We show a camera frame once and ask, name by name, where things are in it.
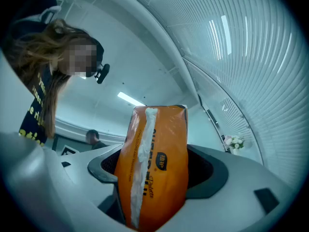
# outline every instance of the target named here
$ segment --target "person in background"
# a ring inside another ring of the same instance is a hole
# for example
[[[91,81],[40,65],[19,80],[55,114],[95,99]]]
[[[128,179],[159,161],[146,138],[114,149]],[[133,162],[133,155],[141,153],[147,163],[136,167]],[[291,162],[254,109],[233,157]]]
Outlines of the person in background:
[[[104,52],[86,31],[62,19],[42,21],[46,12],[57,7],[56,0],[31,0],[12,23],[1,46],[9,64],[34,96],[19,134],[41,146],[55,134],[59,92],[72,75],[93,76]]]
[[[99,140],[98,132],[96,130],[89,130],[86,133],[86,142],[92,145],[92,150],[107,147],[106,144]]]

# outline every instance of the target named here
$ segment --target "long brown hair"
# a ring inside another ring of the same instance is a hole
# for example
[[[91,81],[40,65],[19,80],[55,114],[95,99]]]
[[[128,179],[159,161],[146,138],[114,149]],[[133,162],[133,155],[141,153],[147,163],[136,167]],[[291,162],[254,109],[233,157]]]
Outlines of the long brown hair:
[[[49,23],[41,33],[29,33],[15,40],[12,37],[8,38],[3,51],[10,65],[28,87],[42,66],[49,65],[51,61],[63,59],[64,50],[74,39],[87,39],[92,42],[86,31],[69,26],[62,19],[57,19]],[[55,134],[58,94],[69,78],[69,75],[55,71],[46,89],[41,118],[44,121],[45,134],[49,138]]]

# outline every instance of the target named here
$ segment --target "orange package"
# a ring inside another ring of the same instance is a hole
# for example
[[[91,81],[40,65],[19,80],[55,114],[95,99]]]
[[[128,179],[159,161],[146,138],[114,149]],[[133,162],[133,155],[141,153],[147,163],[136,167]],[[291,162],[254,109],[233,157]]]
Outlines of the orange package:
[[[137,106],[114,174],[126,225],[151,232],[184,204],[188,186],[184,106]]]

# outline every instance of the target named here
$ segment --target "white stripe on package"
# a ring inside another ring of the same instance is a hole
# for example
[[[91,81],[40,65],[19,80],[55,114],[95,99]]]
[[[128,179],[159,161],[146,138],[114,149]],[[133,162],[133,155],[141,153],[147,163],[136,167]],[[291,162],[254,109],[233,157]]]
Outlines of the white stripe on package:
[[[153,132],[155,129],[157,108],[147,108],[146,126],[141,137],[140,147],[138,150],[138,161],[135,162],[133,183],[131,188],[131,224],[139,228],[140,209],[143,201],[143,191],[148,170],[148,159],[150,154]]]

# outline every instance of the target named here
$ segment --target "woman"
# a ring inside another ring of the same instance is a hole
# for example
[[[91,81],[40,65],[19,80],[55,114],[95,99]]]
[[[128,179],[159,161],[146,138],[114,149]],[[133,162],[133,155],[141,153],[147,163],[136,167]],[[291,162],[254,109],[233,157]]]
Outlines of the woman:
[[[35,99],[27,111],[19,133],[41,146],[55,134],[55,114],[60,90],[72,75],[92,76],[102,61],[103,48],[87,32],[69,26],[62,19],[42,25],[22,21],[24,30],[31,24],[35,33],[12,30],[4,54]]]

